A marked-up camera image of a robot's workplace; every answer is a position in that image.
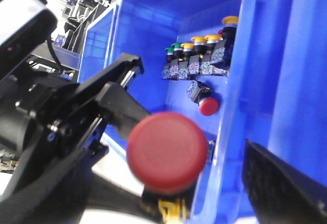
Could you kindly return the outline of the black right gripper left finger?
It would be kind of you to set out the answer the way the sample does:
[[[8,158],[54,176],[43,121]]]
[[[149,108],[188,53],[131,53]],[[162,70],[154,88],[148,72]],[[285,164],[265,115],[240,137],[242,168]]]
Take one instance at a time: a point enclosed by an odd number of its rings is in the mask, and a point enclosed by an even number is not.
[[[106,210],[162,223],[152,205],[92,172],[87,153],[69,156],[1,201],[1,223],[79,223],[84,210]]]

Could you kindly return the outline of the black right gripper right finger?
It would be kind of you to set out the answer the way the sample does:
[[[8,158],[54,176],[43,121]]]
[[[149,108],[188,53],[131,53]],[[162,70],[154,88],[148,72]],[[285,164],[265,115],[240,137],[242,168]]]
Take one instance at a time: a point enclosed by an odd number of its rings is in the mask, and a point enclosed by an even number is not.
[[[250,140],[242,182],[259,223],[326,223],[326,187]]]

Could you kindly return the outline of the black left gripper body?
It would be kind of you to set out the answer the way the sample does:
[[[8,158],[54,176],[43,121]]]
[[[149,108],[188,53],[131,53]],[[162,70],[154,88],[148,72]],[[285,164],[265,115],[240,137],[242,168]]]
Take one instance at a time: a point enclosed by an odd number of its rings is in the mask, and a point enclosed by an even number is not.
[[[18,77],[15,82],[15,143],[21,154],[16,183],[31,183],[56,155],[71,151],[100,116],[95,97],[109,76],[77,84],[57,76]]]

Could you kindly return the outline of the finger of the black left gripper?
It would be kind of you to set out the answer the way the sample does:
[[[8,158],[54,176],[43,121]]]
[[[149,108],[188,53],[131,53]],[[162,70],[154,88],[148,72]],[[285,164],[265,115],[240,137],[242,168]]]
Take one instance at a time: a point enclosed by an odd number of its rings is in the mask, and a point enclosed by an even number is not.
[[[74,97],[90,99],[100,93],[105,84],[109,82],[117,83],[124,88],[128,87],[131,80],[139,74],[143,74],[144,71],[140,56],[122,53],[113,63],[79,84],[74,92]]]
[[[97,104],[108,124],[127,140],[135,126],[151,113],[121,85],[108,82],[97,95]]]

